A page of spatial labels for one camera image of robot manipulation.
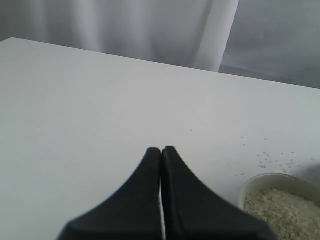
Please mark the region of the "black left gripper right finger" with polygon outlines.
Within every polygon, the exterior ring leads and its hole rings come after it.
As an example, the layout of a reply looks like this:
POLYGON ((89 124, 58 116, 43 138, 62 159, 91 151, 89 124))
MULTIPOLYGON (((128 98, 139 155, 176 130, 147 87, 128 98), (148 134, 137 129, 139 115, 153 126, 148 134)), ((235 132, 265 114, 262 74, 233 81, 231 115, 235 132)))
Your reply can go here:
POLYGON ((161 154, 161 198, 168 240, 274 240, 270 227, 203 184, 173 146, 161 154))

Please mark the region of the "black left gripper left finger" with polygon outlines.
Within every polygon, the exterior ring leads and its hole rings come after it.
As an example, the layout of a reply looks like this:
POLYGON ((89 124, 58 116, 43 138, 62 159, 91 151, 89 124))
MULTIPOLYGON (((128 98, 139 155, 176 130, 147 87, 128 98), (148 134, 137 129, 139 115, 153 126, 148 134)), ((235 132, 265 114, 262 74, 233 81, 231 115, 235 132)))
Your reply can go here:
POLYGON ((66 224, 60 240, 161 240, 161 151, 150 147, 109 199, 66 224))

